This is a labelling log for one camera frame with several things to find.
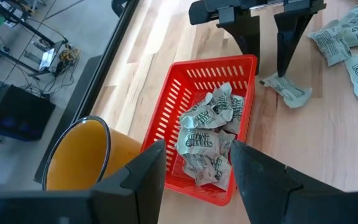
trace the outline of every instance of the red plastic basket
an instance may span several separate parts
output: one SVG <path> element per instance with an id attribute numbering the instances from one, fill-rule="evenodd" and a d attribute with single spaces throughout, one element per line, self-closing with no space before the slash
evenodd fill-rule
<path id="1" fill-rule="evenodd" d="M 246 141 L 255 94 L 257 58 L 253 55 L 213 58 L 174 63 L 168 72 L 143 142 L 142 151 L 165 139 L 167 173 L 165 187 L 215 205 L 230 202 L 235 189 L 233 171 L 227 192 L 212 184 L 201 187 L 183 173 L 185 163 L 175 149 L 180 124 L 178 117 L 223 83 L 230 82 L 232 93 L 246 98 L 237 140 Z"/>

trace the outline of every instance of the wooden tabletop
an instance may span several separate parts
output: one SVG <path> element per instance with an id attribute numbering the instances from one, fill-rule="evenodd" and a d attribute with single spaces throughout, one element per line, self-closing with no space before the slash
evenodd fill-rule
<path id="1" fill-rule="evenodd" d="M 241 54 L 234 39 L 215 22 L 191 26 L 193 0 L 140 0 L 100 91 L 93 114 L 110 127 L 142 141 L 163 81 L 173 62 Z M 291 61 L 289 79 L 312 87 L 308 104 L 292 110 L 272 89 L 257 84 L 248 143 L 279 161 L 346 191 L 358 190 L 358 99 L 343 63 L 328 68 L 306 34 L 342 18 L 356 0 L 329 0 L 313 17 Z M 260 75 L 276 72 L 277 28 L 282 6 L 260 15 Z M 247 223 L 237 193 L 217 207 L 166 190 L 160 223 Z"/>

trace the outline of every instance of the trash bin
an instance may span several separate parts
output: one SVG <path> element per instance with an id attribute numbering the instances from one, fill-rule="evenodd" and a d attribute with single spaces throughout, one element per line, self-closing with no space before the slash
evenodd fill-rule
<path id="1" fill-rule="evenodd" d="M 140 154 L 142 144 L 110 129 L 96 116 L 72 124 L 57 141 L 45 166 L 44 190 L 84 190 Z"/>

